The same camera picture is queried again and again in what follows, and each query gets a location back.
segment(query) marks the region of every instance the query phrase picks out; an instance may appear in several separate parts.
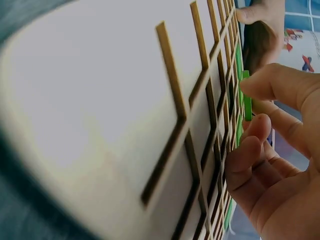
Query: blue tiled wall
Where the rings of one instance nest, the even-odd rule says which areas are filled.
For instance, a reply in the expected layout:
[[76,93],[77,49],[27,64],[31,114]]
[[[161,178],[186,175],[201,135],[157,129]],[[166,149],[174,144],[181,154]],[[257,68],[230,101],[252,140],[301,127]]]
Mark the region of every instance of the blue tiled wall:
[[286,0],[285,12],[286,28],[320,32],[320,0]]

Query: hand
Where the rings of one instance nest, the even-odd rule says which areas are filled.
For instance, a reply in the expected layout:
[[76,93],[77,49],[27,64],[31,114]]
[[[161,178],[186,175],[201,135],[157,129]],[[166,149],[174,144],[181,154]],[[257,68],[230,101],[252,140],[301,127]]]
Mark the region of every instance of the hand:
[[[264,240],[320,239],[320,75],[269,64],[240,87],[257,115],[225,162],[231,196]],[[303,123],[268,100],[300,111]],[[271,148],[271,127],[309,159],[306,171]]]
[[244,69],[254,73],[273,63],[284,45],[285,0],[252,0],[236,10],[244,29]]

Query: green strip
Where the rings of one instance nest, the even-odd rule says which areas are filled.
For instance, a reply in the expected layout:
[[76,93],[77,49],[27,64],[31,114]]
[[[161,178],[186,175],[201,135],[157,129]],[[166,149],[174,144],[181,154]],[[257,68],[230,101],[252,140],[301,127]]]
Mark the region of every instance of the green strip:
[[229,222],[231,218],[231,213],[232,213],[232,200],[230,201],[230,205],[228,208],[228,212],[226,213],[225,220],[224,220],[224,230],[227,230],[229,227]]
[[[250,77],[249,71],[245,70],[242,73],[242,79],[247,79]],[[244,96],[244,119],[249,122],[252,120],[252,100],[251,97]]]
[[239,81],[242,78],[242,57],[241,57],[241,47],[239,45],[239,43],[236,46],[236,50],[235,50],[235,62],[236,62],[236,70],[237,70],[237,75],[238,75],[238,79]]
[[238,120],[238,124],[237,124],[237,128],[236,128],[236,133],[235,133],[235,137],[236,137],[236,142],[235,142],[235,147],[239,147],[240,146],[240,138],[242,135],[242,116],[239,116],[239,120]]
[[[238,77],[238,82],[242,80],[242,72],[243,72],[243,66],[242,66],[242,57],[241,57],[241,47],[239,43],[236,46],[235,50],[235,61],[236,61],[236,70],[237,70],[237,77]],[[239,98],[239,103],[240,103],[240,108],[242,107],[243,101],[244,101],[244,94],[240,90],[240,87],[238,89],[238,98]],[[242,116],[239,116],[239,120],[237,123],[237,128],[236,128],[236,142],[235,142],[235,147],[239,147],[240,145],[240,137],[242,135],[243,129],[242,129]]]

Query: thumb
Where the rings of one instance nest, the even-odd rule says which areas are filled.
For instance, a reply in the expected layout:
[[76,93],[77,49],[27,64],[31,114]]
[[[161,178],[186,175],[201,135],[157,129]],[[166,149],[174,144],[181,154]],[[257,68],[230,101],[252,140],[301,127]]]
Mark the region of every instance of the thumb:
[[267,9],[263,4],[255,4],[236,9],[236,17],[242,24],[250,25],[265,19]]

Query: lattice frame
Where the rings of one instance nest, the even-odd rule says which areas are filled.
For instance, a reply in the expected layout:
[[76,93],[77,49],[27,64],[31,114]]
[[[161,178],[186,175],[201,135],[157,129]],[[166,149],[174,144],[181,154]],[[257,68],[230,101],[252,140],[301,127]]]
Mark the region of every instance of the lattice frame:
[[[217,1],[218,9],[214,8],[213,1]],[[202,71],[198,76],[188,101],[183,98],[170,45],[170,36],[166,30],[166,23],[163,21],[155,28],[171,86],[178,120],[142,192],[141,200],[144,203],[146,211],[151,213],[156,206],[157,199],[162,193],[164,183],[174,165],[179,150],[185,147],[192,171],[193,184],[175,232],[171,238],[173,240],[180,239],[191,207],[196,202],[200,205],[201,217],[193,239],[199,239],[202,230],[205,228],[205,240],[221,240],[225,233],[224,221],[227,218],[228,209],[231,204],[231,196],[226,189],[224,164],[227,153],[236,146],[237,126],[238,122],[242,119],[241,116],[243,116],[243,104],[241,104],[239,100],[239,79],[236,66],[236,47],[241,41],[240,31],[233,0],[207,0],[207,4],[215,42],[209,54],[207,54],[206,51],[197,2],[194,1],[190,4]],[[218,30],[216,22],[217,14],[220,16],[222,25],[220,31]],[[222,51],[225,52],[227,65],[223,63]],[[212,80],[210,77],[210,71],[213,71],[214,61],[216,60],[218,62],[221,83],[221,96],[216,104],[217,107],[215,107],[215,91],[212,88]],[[199,105],[200,95],[204,92],[209,106],[211,130],[202,157],[201,159],[197,159],[191,131],[191,122],[195,110]],[[219,137],[218,127],[221,118],[224,118],[225,128],[222,138]],[[210,152],[212,151],[215,168],[208,193],[205,194],[205,191],[203,191],[203,173],[206,170]]]

